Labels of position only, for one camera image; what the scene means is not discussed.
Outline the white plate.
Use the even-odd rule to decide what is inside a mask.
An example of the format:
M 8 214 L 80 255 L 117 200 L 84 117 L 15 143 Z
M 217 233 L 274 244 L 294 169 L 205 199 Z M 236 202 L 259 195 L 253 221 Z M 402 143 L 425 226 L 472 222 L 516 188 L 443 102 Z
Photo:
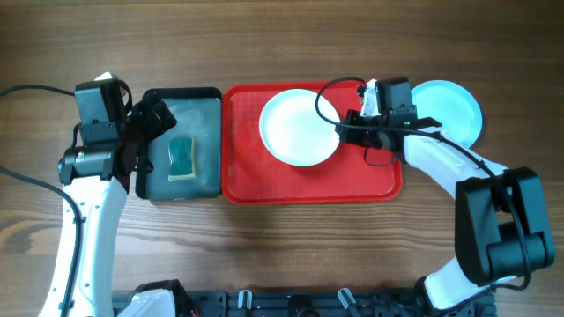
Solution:
M 259 116 L 259 135 L 268 152 L 290 166 L 315 166 L 334 154 L 338 111 L 324 97 L 291 89 L 270 98 Z

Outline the yellow green sponge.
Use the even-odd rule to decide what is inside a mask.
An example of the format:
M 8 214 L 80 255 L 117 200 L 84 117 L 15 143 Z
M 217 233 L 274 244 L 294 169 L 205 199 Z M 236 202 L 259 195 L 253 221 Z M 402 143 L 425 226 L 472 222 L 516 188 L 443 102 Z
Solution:
M 170 167 L 168 179 L 183 181 L 196 176 L 194 142 L 187 136 L 172 138 L 168 143 Z

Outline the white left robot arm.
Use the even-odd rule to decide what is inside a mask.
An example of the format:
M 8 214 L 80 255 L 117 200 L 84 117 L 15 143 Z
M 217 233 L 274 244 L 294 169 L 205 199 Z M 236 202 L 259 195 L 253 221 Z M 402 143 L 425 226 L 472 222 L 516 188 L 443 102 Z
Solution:
M 176 124 L 164 100 L 126 105 L 120 92 L 76 93 L 82 145 L 59 163 L 63 227 L 41 315 L 112 316 L 117 227 L 145 146 Z

